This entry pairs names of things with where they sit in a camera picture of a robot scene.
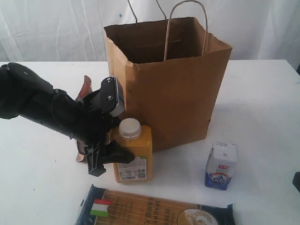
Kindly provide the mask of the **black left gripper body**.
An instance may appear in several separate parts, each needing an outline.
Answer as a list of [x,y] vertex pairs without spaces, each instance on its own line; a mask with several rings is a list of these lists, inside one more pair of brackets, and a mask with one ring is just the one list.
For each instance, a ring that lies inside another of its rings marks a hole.
[[[71,139],[75,139],[75,129],[77,119],[80,117],[81,108],[75,103],[65,91],[60,89],[54,90],[52,99],[52,117],[59,127],[64,129],[65,135]],[[112,128],[115,128],[119,123],[119,117],[113,117]]]

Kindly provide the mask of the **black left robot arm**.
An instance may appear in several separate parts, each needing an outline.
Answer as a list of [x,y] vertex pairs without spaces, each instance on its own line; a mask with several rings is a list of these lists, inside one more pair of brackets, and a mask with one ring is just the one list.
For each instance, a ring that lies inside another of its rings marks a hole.
[[105,173],[105,164],[134,160],[128,149],[107,140],[124,110],[122,86],[114,76],[105,78],[98,90],[72,99],[24,65],[10,62],[0,68],[1,118],[22,116],[82,142],[90,175]]

